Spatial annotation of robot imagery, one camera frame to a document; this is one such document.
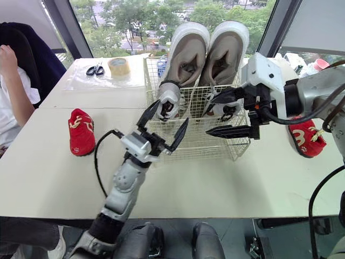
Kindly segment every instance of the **pink cup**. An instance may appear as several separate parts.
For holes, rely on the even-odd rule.
[[[328,62],[321,58],[318,58],[317,60],[315,60],[313,64],[313,67],[318,71],[325,69],[327,66],[329,66]]]

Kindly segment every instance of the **red baby shoe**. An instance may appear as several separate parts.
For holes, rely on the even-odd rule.
[[[289,125],[289,132],[296,145],[297,151],[305,158],[313,158],[321,153],[326,142],[321,136],[323,130],[315,128],[312,120],[301,124]]]
[[[89,155],[95,148],[93,120],[81,109],[75,109],[68,120],[70,128],[70,149],[73,155]]]

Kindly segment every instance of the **table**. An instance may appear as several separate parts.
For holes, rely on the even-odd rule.
[[[77,90],[67,90],[69,81],[78,68],[82,67],[82,71],[86,71],[87,68],[102,62],[106,75],[110,73],[107,65],[110,58],[77,59],[42,102],[40,108],[146,108],[143,58],[147,56],[147,54],[142,54],[126,57],[132,66],[131,73],[139,78],[136,81],[139,87],[103,87],[99,90],[83,90],[82,82],[74,80],[73,84]]]
[[[67,120],[74,107],[83,108],[94,119],[99,139],[113,128],[129,133],[143,109],[139,102],[124,107],[125,101],[119,105],[122,107],[105,107],[97,101],[103,90],[85,92],[76,104],[69,103],[61,94],[61,82],[63,79],[0,160],[2,216],[93,219],[103,205],[93,156],[79,158],[69,152]],[[109,90],[109,95],[115,97],[116,91]],[[286,127],[271,123],[261,127],[261,139],[253,140],[236,162],[210,159],[153,164],[131,217],[307,216],[316,185],[342,164],[332,136],[324,137],[328,142],[325,150],[306,159],[289,143]],[[123,154],[115,137],[108,137],[100,147],[100,174],[108,191]],[[339,174],[324,186],[315,201],[314,215],[339,212],[344,180],[345,174]]]

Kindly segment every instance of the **masking tape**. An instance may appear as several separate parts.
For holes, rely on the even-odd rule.
[[[125,58],[113,58],[109,60],[108,66],[112,77],[125,76],[130,72],[128,61]]]

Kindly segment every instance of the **plastic sheet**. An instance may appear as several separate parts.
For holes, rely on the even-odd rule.
[[[115,78],[112,78],[112,74],[108,66],[108,61],[112,58],[77,59],[71,67],[72,73],[66,80],[67,84],[65,90],[85,91],[109,88],[143,87],[143,59],[146,56],[147,54],[124,57],[128,61],[130,73],[125,76]],[[101,62],[101,66],[104,68],[105,71],[104,75],[86,75],[86,71],[91,66],[96,66]]]

